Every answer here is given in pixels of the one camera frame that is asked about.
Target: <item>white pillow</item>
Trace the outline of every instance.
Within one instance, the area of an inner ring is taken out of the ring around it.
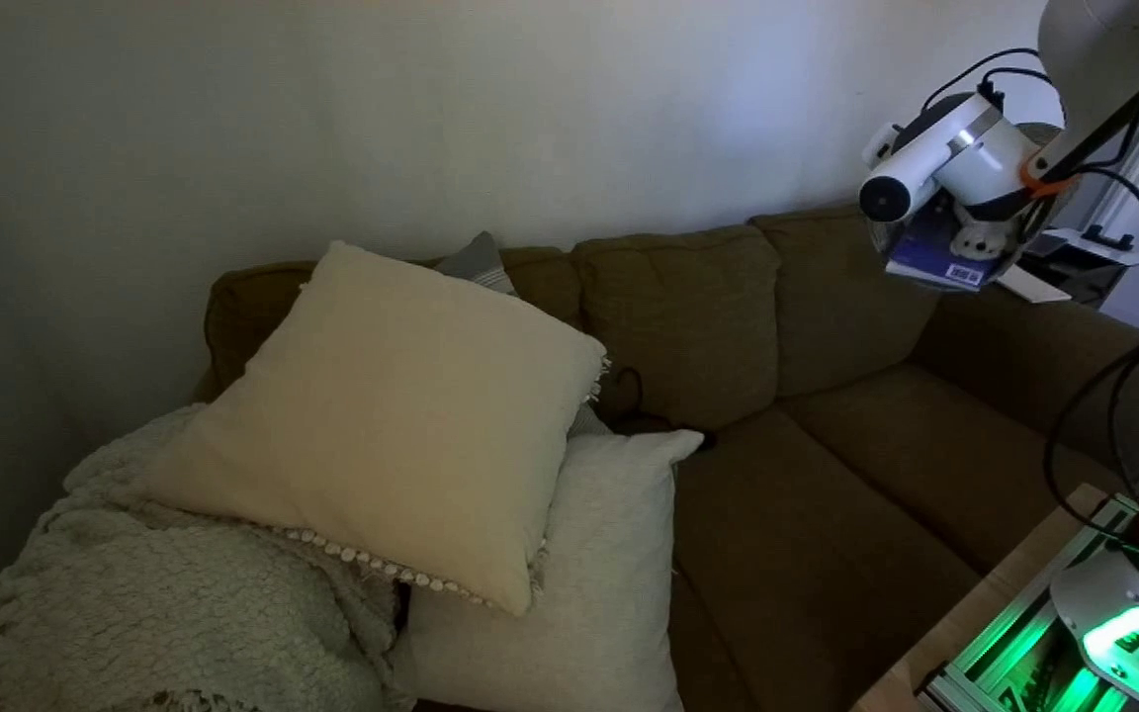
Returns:
[[[142,487],[528,614],[567,431],[602,359],[599,341],[515,296],[334,246]]]
[[[532,614],[416,591],[396,676],[425,701],[467,707],[681,707],[670,655],[672,464],[695,444],[695,431],[570,440]]]

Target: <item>couch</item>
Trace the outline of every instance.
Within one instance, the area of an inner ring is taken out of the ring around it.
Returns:
[[[670,619],[693,712],[851,707],[1053,511],[1046,431],[1139,336],[1080,303],[883,276],[847,213],[502,262],[528,299],[608,342],[599,411],[619,431],[707,431],[681,473]],[[215,283],[206,394],[306,276]],[[1139,374],[1122,444],[1139,467]],[[1062,469],[1115,490],[1101,402],[1063,431]]]

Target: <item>knit blanket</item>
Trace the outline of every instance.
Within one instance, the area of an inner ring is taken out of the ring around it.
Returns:
[[[0,572],[0,707],[413,707],[387,577],[136,493],[194,411],[78,464]]]

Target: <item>cream throw pillow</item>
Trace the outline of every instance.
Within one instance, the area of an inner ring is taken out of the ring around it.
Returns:
[[[570,440],[532,614],[416,591],[396,676],[425,701],[467,707],[678,712],[672,467],[695,444],[695,431]]]
[[[335,241],[147,493],[528,614],[567,431],[602,359],[599,341],[515,296]]]

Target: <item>couch armrest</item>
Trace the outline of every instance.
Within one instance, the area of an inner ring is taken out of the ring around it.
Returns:
[[[1063,399],[1137,341],[1137,326],[1086,303],[1033,308],[1009,291],[980,291],[946,296],[913,359],[1006,416],[1049,431]],[[1108,387],[1071,416],[1063,444],[1113,464],[1105,402]],[[1139,373],[1122,394],[1120,444],[1126,467],[1139,469]]]

